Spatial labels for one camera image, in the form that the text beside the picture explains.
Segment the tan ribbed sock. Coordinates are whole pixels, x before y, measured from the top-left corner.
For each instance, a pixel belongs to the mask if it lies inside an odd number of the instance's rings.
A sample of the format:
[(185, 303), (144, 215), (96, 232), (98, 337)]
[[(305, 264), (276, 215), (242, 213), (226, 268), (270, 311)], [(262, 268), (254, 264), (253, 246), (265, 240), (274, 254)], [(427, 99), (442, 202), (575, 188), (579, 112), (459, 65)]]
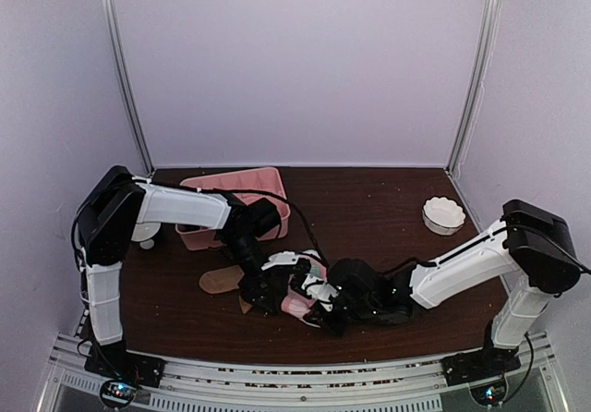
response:
[(199, 278), (199, 288), (209, 295), (236, 292), (240, 310), (246, 315), (252, 310), (252, 305), (247, 303), (239, 292), (238, 284), (243, 276), (244, 273), (238, 265), (208, 271)]

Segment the white round cup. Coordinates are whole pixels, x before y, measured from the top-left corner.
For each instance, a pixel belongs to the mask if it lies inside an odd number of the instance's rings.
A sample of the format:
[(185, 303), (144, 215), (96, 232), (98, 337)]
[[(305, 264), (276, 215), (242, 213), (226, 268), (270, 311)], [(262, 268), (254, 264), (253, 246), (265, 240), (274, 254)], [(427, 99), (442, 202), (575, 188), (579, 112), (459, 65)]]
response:
[(150, 250), (155, 246), (155, 237), (160, 229), (160, 223), (136, 224), (132, 233), (131, 242), (144, 250)]

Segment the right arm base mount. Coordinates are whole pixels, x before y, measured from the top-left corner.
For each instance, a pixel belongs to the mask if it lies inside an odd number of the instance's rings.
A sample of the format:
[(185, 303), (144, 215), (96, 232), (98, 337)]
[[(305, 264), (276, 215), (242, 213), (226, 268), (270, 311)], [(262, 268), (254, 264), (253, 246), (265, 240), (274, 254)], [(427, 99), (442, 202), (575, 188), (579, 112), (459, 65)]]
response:
[(440, 364), (448, 386), (467, 384), (471, 398), (488, 408), (509, 397), (506, 375), (521, 368), (515, 351), (484, 348), (445, 357)]

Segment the aluminium frame post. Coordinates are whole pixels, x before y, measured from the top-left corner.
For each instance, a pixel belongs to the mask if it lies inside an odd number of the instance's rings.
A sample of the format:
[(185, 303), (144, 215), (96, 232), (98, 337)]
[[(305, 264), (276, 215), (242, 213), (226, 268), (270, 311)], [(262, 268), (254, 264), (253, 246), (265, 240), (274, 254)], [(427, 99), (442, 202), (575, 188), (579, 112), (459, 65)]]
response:
[(130, 126), (132, 138), (138, 150), (143, 169), (147, 174), (153, 174), (155, 167), (139, 119), (138, 108), (132, 90), (123, 41), (119, 29), (115, 0), (101, 0), (101, 2), (115, 63), (117, 84), (122, 95), (127, 122)]
[(471, 133), (476, 123), (476, 114), (484, 90), (484, 79), (492, 55), (500, 19), (501, 0), (485, 0), (482, 12), (476, 54), (459, 127), (456, 132), (452, 152), (446, 170), (451, 177), (460, 175)]

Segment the left aluminium frame post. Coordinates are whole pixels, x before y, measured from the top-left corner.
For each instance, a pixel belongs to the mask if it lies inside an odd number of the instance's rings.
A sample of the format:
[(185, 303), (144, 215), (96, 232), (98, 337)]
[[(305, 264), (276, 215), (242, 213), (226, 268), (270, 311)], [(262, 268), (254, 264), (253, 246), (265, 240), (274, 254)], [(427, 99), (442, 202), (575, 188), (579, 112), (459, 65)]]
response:
[(130, 126), (132, 138), (138, 150), (143, 169), (147, 174), (153, 174), (155, 167), (139, 119), (138, 108), (132, 90), (123, 41), (119, 29), (115, 0), (101, 0), (101, 2), (115, 63), (117, 84), (122, 95), (127, 122)]

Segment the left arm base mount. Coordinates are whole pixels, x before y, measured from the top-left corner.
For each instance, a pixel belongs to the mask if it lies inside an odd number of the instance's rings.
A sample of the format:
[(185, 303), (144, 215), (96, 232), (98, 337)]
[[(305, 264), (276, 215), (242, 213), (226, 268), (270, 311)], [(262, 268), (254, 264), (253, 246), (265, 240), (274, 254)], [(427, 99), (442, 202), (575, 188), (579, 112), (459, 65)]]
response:
[(122, 364), (107, 362), (103, 357), (86, 358), (84, 370), (106, 378), (99, 388), (99, 399), (112, 409), (130, 406), (145, 387), (160, 386), (165, 362), (161, 358), (126, 354)]

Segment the pink patterned sock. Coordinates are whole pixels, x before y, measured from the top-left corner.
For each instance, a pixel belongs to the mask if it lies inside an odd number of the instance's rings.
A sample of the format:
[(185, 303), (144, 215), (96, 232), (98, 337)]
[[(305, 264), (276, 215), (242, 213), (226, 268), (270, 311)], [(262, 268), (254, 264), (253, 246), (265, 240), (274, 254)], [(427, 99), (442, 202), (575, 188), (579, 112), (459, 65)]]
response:
[[(308, 259), (311, 261), (311, 274), (325, 280), (327, 269), (323, 264), (320, 263), (319, 253), (314, 249), (308, 249), (305, 250), (303, 254), (307, 255)], [(310, 312), (311, 307), (314, 304), (314, 300), (307, 299), (299, 295), (296, 291), (294, 291), (290, 286), (291, 280), (292, 277), (290, 277), (290, 279), (288, 280), (287, 292), (281, 304), (281, 311), (302, 321), (306, 325), (315, 327), (315, 324), (306, 322), (304, 320), (304, 316)]]

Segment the right aluminium frame post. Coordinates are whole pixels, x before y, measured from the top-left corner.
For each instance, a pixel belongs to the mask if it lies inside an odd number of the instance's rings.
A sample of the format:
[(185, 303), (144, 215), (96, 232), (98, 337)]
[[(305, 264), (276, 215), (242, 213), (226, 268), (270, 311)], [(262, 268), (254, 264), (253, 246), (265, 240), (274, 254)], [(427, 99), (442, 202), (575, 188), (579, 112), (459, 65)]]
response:
[(451, 177), (460, 175), (471, 133), (476, 123), (476, 114), (484, 90), (484, 79), (492, 55), (500, 19), (501, 0), (485, 0), (482, 12), (476, 54), (459, 127), (456, 132), (452, 152), (446, 170)]

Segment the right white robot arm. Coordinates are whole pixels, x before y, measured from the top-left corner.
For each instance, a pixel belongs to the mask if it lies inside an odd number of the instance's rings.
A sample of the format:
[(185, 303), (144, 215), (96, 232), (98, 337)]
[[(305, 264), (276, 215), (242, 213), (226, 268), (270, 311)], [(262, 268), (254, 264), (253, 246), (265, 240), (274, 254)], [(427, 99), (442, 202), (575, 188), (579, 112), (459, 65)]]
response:
[(519, 272), (518, 284), (489, 323), (486, 346), (474, 355), (474, 369), (489, 377), (508, 362), (509, 351), (551, 298), (571, 290), (586, 271), (564, 219), (510, 200), (487, 230), (429, 261), (409, 260), (387, 273), (362, 260), (337, 261), (325, 278), (304, 285), (314, 303), (303, 320), (337, 336), (352, 322), (404, 324), (467, 289)]

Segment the white scalloped bowl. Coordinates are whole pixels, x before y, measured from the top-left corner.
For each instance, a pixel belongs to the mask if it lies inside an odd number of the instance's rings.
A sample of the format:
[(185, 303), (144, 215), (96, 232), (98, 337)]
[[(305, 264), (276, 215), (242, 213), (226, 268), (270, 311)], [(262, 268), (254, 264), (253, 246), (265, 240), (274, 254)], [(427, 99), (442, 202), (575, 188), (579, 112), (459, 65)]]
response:
[(466, 219), (463, 208), (446, 197), (433, 197), (422, 207), (423, 223), (428, 230), (439, 236), (451, 236), (463, 225)]

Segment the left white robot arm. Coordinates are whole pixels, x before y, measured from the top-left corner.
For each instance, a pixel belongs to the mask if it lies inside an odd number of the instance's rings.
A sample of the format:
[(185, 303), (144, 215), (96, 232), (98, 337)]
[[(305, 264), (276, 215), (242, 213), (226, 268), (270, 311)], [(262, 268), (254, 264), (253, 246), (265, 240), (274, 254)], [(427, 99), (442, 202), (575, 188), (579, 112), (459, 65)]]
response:
[(247, 280), (263, 286), (268, 259), (260, 241), (287, 233), (290, 208), (278, 169), (262, 167), (188, 178), (178, 185), (112, 167), (76, 212), (70, 243), (83, 276), (82, 300), (100, 349), (98, 365), (114, 379), (133, 369), (120, 316), (120, 273), (132, 243), (146, 227), (190, 226), (185, 240), (197, 251), (229, 249)]

